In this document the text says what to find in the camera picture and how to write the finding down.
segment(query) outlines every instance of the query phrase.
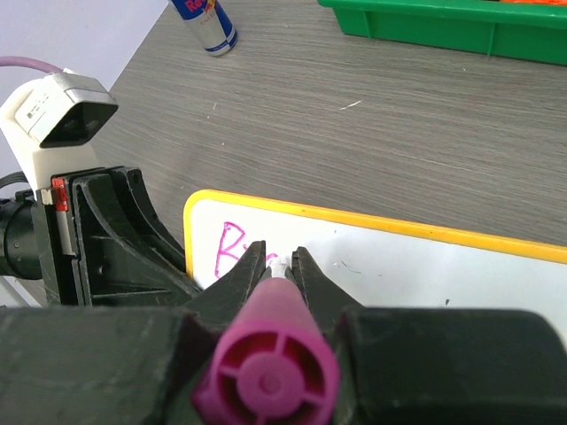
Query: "green plastic tray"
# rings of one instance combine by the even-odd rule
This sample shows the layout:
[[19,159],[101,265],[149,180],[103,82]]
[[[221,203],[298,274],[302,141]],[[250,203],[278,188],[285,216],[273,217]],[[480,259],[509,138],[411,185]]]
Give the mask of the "green plastic tray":
[[567,6],[485,0],[318,0],[348,35],[567,65]]

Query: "yellow whiteboard frame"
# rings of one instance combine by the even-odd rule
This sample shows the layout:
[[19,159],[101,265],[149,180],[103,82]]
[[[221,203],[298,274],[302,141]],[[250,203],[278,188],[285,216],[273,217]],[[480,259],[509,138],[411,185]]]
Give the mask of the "yellow whiteboard frame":
[[415,223],[412,221],[387,219],[373,215],[360,214],[311,206],[295,204],[293,202],[277,201],[263,197],[251,197],[237,193],[222,192],[219,190],[204,189],[193,193],[183,209],[183,233],[185,238],[185,263],[187,274],[193,276],[192,241],[190,234],[190,217],[193,206],[199,201],[211,200],[226,204],[249,206],[261,210],[286,213],[307,217],[310,219],[326,220],[339,224],[356,226],[359,228],[370,228],[387,233],[419,237],[432,241],[452,243],[456,245],[478,248],[486,251],[502,252],[530,259],[542,259],[555,263],[567,264],[567,247],[552,245],[549,243],[538,243],[523,241],[504,236],[492,236],[482,233],[469,232],[456,228],[443,228],[429,224]]

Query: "pink marker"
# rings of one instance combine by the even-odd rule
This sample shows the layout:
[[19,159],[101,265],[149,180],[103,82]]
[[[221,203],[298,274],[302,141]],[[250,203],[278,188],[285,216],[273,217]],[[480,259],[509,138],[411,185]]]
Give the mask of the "pink marker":
[[272,263],[222,335],[191,397],[207,425],[329,423],[338,363],[290,272]]

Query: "handwritten letter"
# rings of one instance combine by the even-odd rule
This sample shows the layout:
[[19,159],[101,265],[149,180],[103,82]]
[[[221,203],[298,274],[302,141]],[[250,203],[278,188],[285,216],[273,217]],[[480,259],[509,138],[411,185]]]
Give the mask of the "handwritten letter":
[[[221,279],[244,255],[248,249],[248,241],[245,239],[246,232],[240,226],[225,221],[214,265],[214,275],[217,279]],[[276,257],[274,253],[269,254],[266,261]]]

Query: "table surface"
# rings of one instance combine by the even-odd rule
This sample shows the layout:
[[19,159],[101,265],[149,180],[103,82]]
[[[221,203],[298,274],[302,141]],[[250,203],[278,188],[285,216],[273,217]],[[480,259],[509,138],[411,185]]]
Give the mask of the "table surface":
[[345,36],[314,1],[225,3],[237,47],[207,56],[166,9],[95,141],[142,168],[178,240],[213,188],[566,244],[564,67]]

